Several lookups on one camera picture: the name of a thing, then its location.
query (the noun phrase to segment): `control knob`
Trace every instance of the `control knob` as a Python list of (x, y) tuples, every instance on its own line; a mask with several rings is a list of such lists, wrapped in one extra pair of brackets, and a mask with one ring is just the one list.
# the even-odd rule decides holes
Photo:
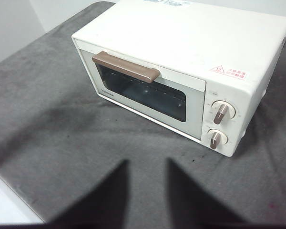
[(215, 124), (220, 124), (225, 116), (228, 116), (230, 119), (235, 116), (234, 107), (225, 101), (214, 102), (212, 104), (212, 108), (217, 110), (216, 116), (214, 118)]
[(209, 130), (208, 134), (211, 135), (210, 147), (216, 149), (219, 144), (226, 144), (228, 142), (228, 137), (219, 130)]

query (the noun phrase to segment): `oven top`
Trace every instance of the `oven top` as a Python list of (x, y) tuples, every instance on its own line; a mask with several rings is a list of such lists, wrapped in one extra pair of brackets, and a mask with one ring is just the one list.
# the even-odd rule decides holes
[(286, 17), (189, 0), (121, 0), (73, 35), (195, 77), (255, 87), (286, 36)]

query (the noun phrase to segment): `brand logo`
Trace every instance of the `brand logo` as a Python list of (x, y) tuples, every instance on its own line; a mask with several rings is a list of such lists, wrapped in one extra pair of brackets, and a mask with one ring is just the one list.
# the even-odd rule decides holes
[(160, 2), (165, 5), (169, 6), (189, 6), (191, 2), (183, 1), (183, 0), (144, 0), (144, 1), (151, 1), (151, 2)]
[(109, 93), (109, 92), (107, 92), (107, 91), (104, 91), (103, 89), (101, 89), (101, 91), (104, 92), (105, 94), (110, 95), (110, 96), (114, 96), (113, 94), (111, 94), (111, 93)]

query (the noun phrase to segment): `glass oven window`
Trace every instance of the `glass oven window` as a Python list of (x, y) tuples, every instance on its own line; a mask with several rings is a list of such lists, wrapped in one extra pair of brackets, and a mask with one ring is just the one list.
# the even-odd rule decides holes
[(186, 96), (183, 92), (155, 81), (146, 83), (99, 64), (96, 66), (108, 90), (181, 122), (186, 121)]

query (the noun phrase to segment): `toaster oven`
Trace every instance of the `toaster oven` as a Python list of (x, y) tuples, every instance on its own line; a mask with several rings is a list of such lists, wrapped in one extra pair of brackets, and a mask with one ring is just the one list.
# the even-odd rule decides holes
[(285, 36), (286, 17), (120, 0), (72, 39), (100, 97), (232, 156)]

